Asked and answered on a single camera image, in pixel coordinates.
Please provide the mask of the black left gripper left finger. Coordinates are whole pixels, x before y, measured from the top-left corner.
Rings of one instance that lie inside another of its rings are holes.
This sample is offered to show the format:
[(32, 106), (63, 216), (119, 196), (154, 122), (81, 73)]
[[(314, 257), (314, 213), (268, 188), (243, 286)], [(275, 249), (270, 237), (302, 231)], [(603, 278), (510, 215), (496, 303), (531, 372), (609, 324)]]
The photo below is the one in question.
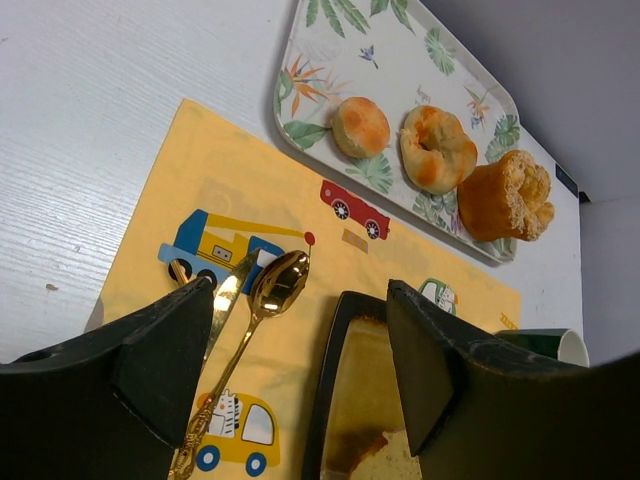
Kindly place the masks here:
[(213, 285), (1, 367), (4, 479), (165, 479), (189, 422)]

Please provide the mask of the sliced bread piece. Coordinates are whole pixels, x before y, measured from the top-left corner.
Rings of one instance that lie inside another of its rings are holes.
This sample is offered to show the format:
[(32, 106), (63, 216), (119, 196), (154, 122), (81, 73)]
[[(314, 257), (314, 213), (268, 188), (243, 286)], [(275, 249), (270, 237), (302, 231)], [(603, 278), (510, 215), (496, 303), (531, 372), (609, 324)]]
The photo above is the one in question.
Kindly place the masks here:
[(405, 430), (383, 432), (352, 468), (350, 479), (421, 479), (419, 460), (412, 457)]

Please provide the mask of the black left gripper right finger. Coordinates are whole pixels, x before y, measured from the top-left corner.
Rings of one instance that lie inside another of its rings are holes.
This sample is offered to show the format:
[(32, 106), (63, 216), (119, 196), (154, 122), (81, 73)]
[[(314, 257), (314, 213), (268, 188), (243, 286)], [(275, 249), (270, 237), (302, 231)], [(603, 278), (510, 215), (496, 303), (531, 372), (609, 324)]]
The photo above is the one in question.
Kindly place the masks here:
[(401, 280), (386, 318), (410, 452), (426, 479), (635, 479), (639, 358), (563, 363)]

